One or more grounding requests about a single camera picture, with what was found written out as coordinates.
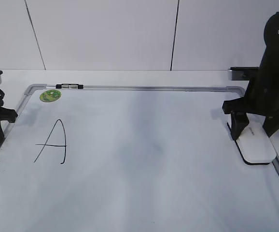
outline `round sticker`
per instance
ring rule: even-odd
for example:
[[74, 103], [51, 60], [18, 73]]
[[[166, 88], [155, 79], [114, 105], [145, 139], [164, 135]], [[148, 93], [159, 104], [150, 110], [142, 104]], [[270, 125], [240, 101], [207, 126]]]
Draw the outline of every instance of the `round sticker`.
[[40, 95], [40, 100], [42, 102], [54, 102], [58, 100], [61, 97], [61, 92], [56, 89], [51, 89], [48, 91], [45, 91]]

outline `table surface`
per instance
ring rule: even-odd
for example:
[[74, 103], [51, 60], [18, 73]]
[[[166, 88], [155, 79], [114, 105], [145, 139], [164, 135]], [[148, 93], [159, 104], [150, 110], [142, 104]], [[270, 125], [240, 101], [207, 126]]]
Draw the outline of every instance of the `table surface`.
[[[4, 107], [16, 108], [31, 84], [78, 83], [89, 86], [247, 87], [246, 81], [230, 81], [228, 71], [53, 71], [4, 70], [0, 88]], [[279, 131], [271, 138], [279, 154]]]

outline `whiteboard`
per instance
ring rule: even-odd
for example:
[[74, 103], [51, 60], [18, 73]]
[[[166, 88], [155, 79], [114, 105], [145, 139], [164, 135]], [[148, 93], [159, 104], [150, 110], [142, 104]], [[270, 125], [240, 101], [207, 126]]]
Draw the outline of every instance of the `whiteboard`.
[[259, 66], [279, 0], [180, 0], [173, 70]]
[[[0, 148], [0, 232], [279, 231], [274, 166], [248, 166], [230, 92], [36, 90]], [[48, 145], [38, 159], [55, 122]]]

